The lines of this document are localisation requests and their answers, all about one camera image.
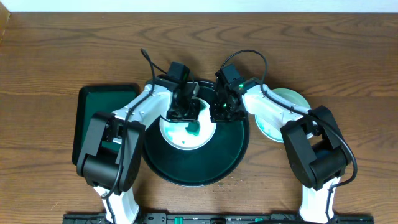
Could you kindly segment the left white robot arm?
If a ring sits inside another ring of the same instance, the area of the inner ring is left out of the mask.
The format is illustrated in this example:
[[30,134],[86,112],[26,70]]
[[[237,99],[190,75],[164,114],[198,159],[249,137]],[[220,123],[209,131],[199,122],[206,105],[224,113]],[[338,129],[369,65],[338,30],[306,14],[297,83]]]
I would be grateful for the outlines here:
[[96,110],[75,153],[76,172],[101,197],[109,223],[134,223],[139,206],[132,185],[141,163],[146,129],[160,116],[173,123],[199,115],[198,82],[156,77],[142,93],[112,112]]

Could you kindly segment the green sponge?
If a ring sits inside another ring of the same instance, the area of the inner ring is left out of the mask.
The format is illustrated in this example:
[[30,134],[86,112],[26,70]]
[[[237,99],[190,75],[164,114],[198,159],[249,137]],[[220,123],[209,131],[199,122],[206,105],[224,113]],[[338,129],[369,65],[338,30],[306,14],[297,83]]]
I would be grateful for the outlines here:
[[198,121],[189,122],[185,130],[188,134],[198,136],[200,134],[200,123]]

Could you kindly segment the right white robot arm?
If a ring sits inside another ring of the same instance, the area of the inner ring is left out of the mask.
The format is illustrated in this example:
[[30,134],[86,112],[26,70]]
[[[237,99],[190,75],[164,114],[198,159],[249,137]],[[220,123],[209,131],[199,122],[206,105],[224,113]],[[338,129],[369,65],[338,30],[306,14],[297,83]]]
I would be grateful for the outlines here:
[[356,158],[342,137],[331,111],[299,106],[259,80],[214,87],[211,121],[230,122],[253,114],[280,130],[294,175],[303,185],[300,216],[306,222],[331,223],[335,189],[358,173]]

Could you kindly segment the white plate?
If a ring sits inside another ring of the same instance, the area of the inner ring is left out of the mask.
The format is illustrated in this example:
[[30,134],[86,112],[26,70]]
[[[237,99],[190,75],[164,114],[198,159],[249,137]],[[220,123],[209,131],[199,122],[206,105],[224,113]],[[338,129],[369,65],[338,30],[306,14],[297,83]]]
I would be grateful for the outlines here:
[[210,121],[209,103],[201,98],[198,99],[200,100],[200,112],[196,120],[200,123],[200,134],[198,136],[186,132],[185,128],[189,122],[172,123],[163,119],[163,117],[160,118],[159,126],[162,137],[168,144],[177,149],[185,151],[198,149],[209,142],[216,131],[216,123]]

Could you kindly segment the pale green plate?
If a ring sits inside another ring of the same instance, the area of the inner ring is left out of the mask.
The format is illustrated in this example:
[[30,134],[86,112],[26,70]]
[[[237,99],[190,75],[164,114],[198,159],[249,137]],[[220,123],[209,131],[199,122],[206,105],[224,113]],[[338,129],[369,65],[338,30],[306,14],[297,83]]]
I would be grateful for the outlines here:
[[[308,101],[296,91],[287,88],[276,88],[273,89],[273,92],[285,98],[286,100],[295,103],[296,105],[310,108],[310,104],[308,103]],[[256,120],[258,128],[266,137],[273,141],[283,143],[280,129],[276,129],[275,127],[271,126],[266,120],[258,117],[257,115],[255,115],[254,118]]]

